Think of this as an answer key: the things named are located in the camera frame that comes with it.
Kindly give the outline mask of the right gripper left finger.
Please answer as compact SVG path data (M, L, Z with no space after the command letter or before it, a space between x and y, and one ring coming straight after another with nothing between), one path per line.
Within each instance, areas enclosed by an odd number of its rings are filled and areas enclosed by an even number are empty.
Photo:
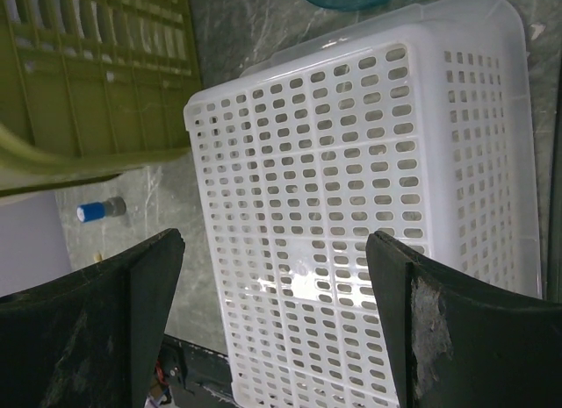
M142 407L185 243L170 228L1 299L3 407Z

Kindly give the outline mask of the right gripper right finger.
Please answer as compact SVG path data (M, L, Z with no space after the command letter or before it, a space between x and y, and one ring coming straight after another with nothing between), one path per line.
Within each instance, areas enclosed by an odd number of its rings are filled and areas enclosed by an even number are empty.
M560 304L482 282L382 232L366 256L401 406L560 406Z

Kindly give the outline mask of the white perforated basket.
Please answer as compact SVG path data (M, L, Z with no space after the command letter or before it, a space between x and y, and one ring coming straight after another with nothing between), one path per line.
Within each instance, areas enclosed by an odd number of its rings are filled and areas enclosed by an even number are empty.
M413 4L184 108L241 407L394 407L365 245L382 231L540 297L525 32L506 0Z

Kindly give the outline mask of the olive green tub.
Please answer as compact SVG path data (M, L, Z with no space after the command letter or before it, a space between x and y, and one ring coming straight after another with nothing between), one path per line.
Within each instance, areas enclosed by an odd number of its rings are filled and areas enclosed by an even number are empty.
M1 193L105 181L190 146L188 0L1 0Z

